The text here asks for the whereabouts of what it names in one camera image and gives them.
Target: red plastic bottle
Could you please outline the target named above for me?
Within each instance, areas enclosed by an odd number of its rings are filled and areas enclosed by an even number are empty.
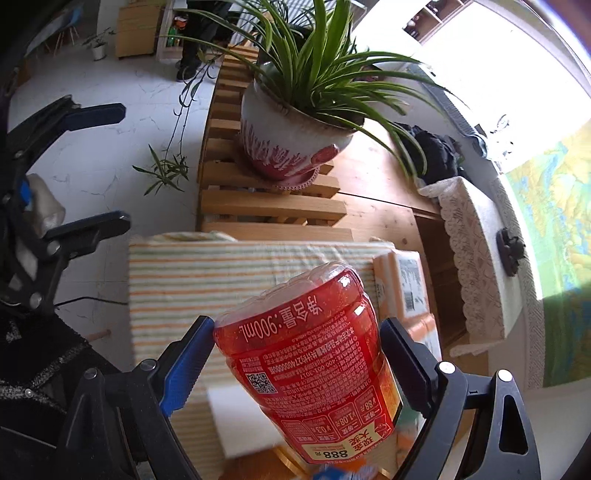
[[[216,319],[235,377],[310,463],[367,453],[402,408],[357,273],[331,262]]]

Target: blue gripper pad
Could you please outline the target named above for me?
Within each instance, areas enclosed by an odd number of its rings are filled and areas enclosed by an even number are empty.
[[[213,349],[213,320],[200,316],[177,342],[166,347],[158,359],[155,390],[162,389],[160,409],[167,417],[183,408]]]

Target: white lace cloth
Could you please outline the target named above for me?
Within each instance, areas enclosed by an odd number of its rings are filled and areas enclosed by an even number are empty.
[[[523,298],[523,321],[525,322],[525,383],[527,388],[544,386],[545,370],[545,320],[544,303],[534,251],[531,247],[525,220],[511,187],[504,175],[491,184],[491,191],[499,213],[511,235],[525,242],[525,258],[519,261],[519,284]]]
[[[519,279],[505,273],[496,246],[496,233],[505,225],[495,203],[461,177],[438,181],[419,193],[439,199],[462,286],[470,343],[450,354],[477,355],[509,335],[522,309]]]

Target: wooden table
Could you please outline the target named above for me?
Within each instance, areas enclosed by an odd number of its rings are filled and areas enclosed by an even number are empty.
[[[255,60],[255,49],[237,48]],[[441,345],[456,341],[465,333],[463,302],[439,207],[417,193],[386,149],[361,133],[323,166],[310,187],[291,194],[269,188],[240,167],[242,153],[234,142],[242,94],[251,79],[242,63],[230,57],[223,60],[203,138],[197,228],[243,240],[377,237],[418,251]],[[391,144],[376,122],[367,120],[365,128]]]

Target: black bag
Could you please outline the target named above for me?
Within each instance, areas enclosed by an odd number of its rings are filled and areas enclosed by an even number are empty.
[[[421,175],[420,171],[423,165],[421,155],[410,140],[401,136],[402,144],[408,150],[415,168],[419,173],[419,178],[427,185],[457,176],[470,180],[464,169],[459,166],[463,157],[459,152],[458,144],[453,138],[447,135],[443,137],[432,134],[416,125],[414,127],[404,124],[400,125],[415,138],[425,152],[425,156],[427,157],[427,172],[425,175]]]

